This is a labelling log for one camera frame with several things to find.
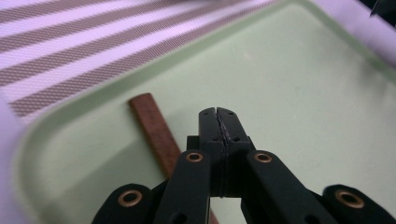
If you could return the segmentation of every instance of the white stripe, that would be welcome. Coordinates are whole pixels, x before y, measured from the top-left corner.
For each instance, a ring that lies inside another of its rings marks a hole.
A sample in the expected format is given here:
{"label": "white stripe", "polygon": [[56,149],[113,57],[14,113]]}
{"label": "white stripe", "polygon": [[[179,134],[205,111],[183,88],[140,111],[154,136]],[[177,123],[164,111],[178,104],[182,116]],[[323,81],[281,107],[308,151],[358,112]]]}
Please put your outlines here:
{"label": "white stripe", "polygon": [[112,1],[78,7],[62,12],[51,13],[43,16],[10,21],[0,24],[0,37],[16,35],[24,32],[42,29],[48,26],[59,25],[70,21],[77,21],[104,12],[121,9],[124,7],[138,6],[158,0],[139,0],[139,1]]}
{"label": "white stripe", "polygon": [[135,41],[92,55],[91,57],[87,57],[83,60],[66,64],[39,74],[38,76],[26,78],[19,82],[7,85],[3,88],[4,93],[6,94],[9,102],[17,101],[23,97],[34,94],[38,91],[43,91],[46,88],[66,81],[67,79],[77,77],[102,65],[112,63],[116,60],[127,57],[128,55],[137,53],[143,49],[158,44],[165,39],[185,34],[194,29],[205,26],[212,21],[217,21],[244,9],[252,8],[270,1],[271,0],[243,1],[239,4],[206,14],[198,19],[186,21],[171,28],[143,36]]}
{"label": "white stripe", "polygon": [[26,6],[31,6],[35,4],[40,4],[44,2],[54,2],[51,0],[2,0],[0,2],[0,9],[1,10],[6,10],[6,9],[11,9],[14,7],[26,7]]}
{"label": "white stripe", "polygon": [[115,21],[107,25],[95,27],[72,35],[65,35],[25,48],[4,52],[0,54],[0,69],[19,63],[26,63],[54,52],[77,47],[79,45],[131,29],[144,23],[160,21],[164,18],[175,16],[176,14],[199,7],[204,7],[209,4],[211,4],[210,1],[186,1],[182,4],[165,7],[150,13]]}

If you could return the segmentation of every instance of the dark object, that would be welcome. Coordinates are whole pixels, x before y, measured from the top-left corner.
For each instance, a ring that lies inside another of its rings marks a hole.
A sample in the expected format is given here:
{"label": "dark object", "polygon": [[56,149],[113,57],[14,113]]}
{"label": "dark object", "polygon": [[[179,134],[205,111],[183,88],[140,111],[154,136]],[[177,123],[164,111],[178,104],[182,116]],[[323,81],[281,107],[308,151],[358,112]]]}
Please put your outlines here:
{"label": "dark object", "polygon": [[[128,101],[128,105],[138,120],[146,140],[161,165],[163,174],[170,178],[180,155],[180,149],[166,124],[160,108],[150,93],[138,95]],[[210,211],[210,224],[218,224],[218,220]]]}
{"label": "dark object", "polygon": [[188,137],[169,180],[152,191],[116,189],[93,223],[203,224],[210,196],[241,198],[248,224],[396,223],[357,189],[331,186],[323,196],[306,189],[276,155],[255,149],[233,111],[208,108],[199,119],[200,135]]}
{"label": "dark object", "polygon": [[360,0],[372,10],[371,16],[378,15],[384,21],[396,26],[396,0]]}

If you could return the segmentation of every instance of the light green tray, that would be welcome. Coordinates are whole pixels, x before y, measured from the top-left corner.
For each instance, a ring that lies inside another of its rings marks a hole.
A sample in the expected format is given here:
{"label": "light green tray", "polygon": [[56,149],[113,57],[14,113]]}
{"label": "light green tray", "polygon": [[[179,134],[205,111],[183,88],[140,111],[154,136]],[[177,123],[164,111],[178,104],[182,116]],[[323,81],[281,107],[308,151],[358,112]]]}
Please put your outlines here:
{"label": "light green tray", "polygon": [[[90,223],[124,184],[163,181],[127,100],[152,92],[180,148],[198,112],[238,114],[317,193],[356,187],[396,215],[396,74],[306,1],[283,1],[58,106],[31,126],[17,195],[38,223]],[[213,199],[221,223],[238,200]]]}

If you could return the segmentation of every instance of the brown stick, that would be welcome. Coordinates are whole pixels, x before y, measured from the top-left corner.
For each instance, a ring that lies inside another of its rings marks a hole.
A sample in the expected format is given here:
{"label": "brown stick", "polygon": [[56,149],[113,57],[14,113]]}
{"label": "brown stick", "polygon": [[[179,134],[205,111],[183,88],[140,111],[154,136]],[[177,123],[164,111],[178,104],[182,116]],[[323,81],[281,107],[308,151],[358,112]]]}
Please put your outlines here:
{"label": "brown stick", "polygon": [[[160,109],[150,93],[138,95],[128,102],[145,133],[152,153],[161,165],[163,174],[169,178],[177,162],[180,149],[169,130]],[[210,211],[210,224],[219,224]]]}

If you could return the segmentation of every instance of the striped cloth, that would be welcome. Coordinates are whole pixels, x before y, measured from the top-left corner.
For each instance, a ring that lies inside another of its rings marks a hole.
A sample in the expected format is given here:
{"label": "striped cloth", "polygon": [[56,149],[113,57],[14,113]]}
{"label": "striped cloth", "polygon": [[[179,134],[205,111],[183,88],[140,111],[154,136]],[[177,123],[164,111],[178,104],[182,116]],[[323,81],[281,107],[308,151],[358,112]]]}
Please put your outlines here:
{"label": "striped cloth", "polygon": [[3,0],[0,90],[29,123],[277,0]]}

